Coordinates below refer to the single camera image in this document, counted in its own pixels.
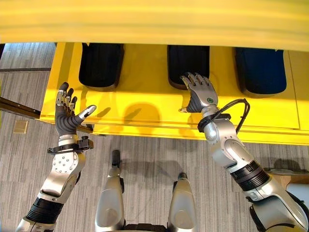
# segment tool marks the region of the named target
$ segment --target yellow table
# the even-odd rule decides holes
[[[59,41],[309,51],[309,1],[0,1],[0,43]]]
[[[79,82],[81,54],[81,43],[58,43],[40,120],[54,122],[55,96],[67,81],[79,99],[76,112],[90,104],[98,107],[85,121],[95,124],[94,133],[205,139],[197,132],[201,115],[178,112],[190,96],[168,83],[166,45],[125,44],[120,82],[113,92],[93,91]],[[213,46],[210,58],[210,79],[219,95],[219,107],[244,98],[237,85],[234,49]],[[251,111],[240,139],[309,145],[308,61],[308,53],[284,52],[287,89],[264,99],[247,98]],[[242,111],[242,105],[228,110],[234,125]]]

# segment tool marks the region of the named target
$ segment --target black rubber cushion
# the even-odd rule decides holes
[[[168,72],[169,83],[179,89],[186,89],[180,79],[186,72],[209,78],[209,46],[169,45]]]
[[[83,43],[79,81],[90,87],[117,85],[123,56],[123,44]]]

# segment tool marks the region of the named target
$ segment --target robotic hand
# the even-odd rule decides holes
[[[68,87],[68,83],[63,83],[56,97],[55,124],[59,141],[58,147],[48,149],[48,153],[55,156],[52,170],[27,216],[19,223],[17,232],[54,231],[61,209],[85,165],[85,154],[82,151],[93,148],[93,143],[87,136],[78,140],[76,128],[95,111],[96,106],[91,105],[75,115],[77,97],[71,100],[73,89],[67,92]]]
[[[253,203],[250,214],[257,229],[260,232],[309,231],[306,206],[269,176],[237,137],[250,109],[248,102],[235,100],[219,110],[217,94],[208,78],[187,73],[181,79],[190,91],[191,99],[180,111],[202,113],[198,129],[205,133],[213,159],[231,174],[247,200]],[[245,103],[245,111],[235,130],[230,115],[221,113],[240,102]]]

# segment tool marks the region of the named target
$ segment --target small yellow square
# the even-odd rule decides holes
[[[26,120],[16,120],[13,133],[26,134],[28,121]]]

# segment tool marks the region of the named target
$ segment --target black pad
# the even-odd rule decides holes
[[[119,82],[123,44],[83,43],[83,54],[79,70],[79,81],[98,91],[116,88]]]
[[[236,65],[240,89],[249,97],[286,89],[282,50],[236,48]]]
[[[187,89],[181,75],[199,73],[209,78],[209,46],[169,45],[169,83],[178,89]]]

